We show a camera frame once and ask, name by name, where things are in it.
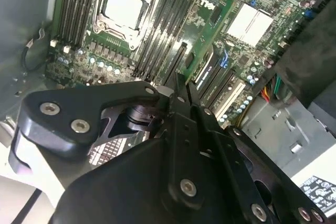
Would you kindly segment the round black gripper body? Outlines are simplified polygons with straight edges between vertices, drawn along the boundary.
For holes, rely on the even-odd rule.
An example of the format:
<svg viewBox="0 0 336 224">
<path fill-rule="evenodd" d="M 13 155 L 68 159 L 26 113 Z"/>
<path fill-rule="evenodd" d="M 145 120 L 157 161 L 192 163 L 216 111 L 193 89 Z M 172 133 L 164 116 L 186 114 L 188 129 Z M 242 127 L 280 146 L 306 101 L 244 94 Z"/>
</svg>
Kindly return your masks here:
<svg viewBox="0 0 336 224">
<path fill-rule="evenodd" d="M 198 140 L 174 136 L 144 142 L 76 179 L 53 223 L 233 223 L 229 181 Z"/>
</svg>

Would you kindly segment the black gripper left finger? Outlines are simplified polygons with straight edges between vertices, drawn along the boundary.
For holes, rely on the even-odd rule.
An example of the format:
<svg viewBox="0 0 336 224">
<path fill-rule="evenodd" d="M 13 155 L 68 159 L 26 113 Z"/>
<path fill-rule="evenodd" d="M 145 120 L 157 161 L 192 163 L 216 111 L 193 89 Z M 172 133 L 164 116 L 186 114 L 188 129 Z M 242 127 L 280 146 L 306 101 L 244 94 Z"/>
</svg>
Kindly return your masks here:
<svg viewBox="0 0 336 224">
<path fill-rule="evenodd" d="M 181 136 L 199 149 L 189 83 L 177 74 L 170 87 L 132 81 L 31 93 L 20 105 L 10 166 L 32 176 L 56 208 L 76 179 L 139 144 Z"/>
</svg>

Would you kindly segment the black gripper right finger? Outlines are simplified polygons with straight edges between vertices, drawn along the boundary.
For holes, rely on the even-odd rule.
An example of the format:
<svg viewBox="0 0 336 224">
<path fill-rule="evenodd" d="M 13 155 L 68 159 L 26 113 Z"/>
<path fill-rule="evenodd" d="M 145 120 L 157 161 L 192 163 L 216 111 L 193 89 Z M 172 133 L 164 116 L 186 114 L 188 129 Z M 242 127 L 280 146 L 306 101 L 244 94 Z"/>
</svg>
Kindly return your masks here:
<svg viewBox="0 0 336 224">
<path fill-rule="evenodd" d="M 229 223 L 329 223 L 313 201 L 240 129 L 222 129 L 201 106 L 195 84 L 186 86 L 201 146 L 220 163 Z"/>
</svg>

